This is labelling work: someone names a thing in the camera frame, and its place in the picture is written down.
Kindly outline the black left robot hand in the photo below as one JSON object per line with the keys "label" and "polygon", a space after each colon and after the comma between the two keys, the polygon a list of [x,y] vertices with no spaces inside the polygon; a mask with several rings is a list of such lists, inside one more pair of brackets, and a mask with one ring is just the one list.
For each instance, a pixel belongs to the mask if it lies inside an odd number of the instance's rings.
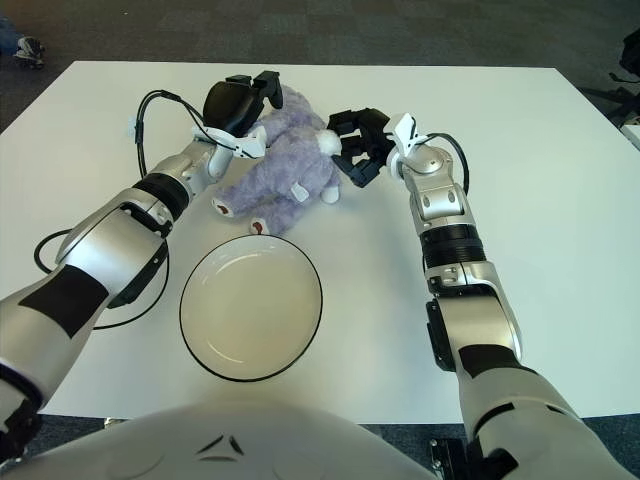
{"label": "black left robot hand", "polygon": [[244,137],[258,120],[268,100],[275,109],[283,107],[280,74],[265,70],[249,75],[226,77],[211,87],[203,106],[203,124]]}

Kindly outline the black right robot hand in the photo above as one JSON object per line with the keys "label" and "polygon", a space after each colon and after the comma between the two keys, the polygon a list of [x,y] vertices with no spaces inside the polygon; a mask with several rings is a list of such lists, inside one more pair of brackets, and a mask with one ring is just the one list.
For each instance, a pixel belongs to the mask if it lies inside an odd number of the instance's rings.
{"label": "black right robot hand", "polygon": [[334,164],[351,182],[366,187],[386,165],[395,144],[384,133],[390,118],[377,109],[346,110],[329,116],[327,128],[339,137]]}

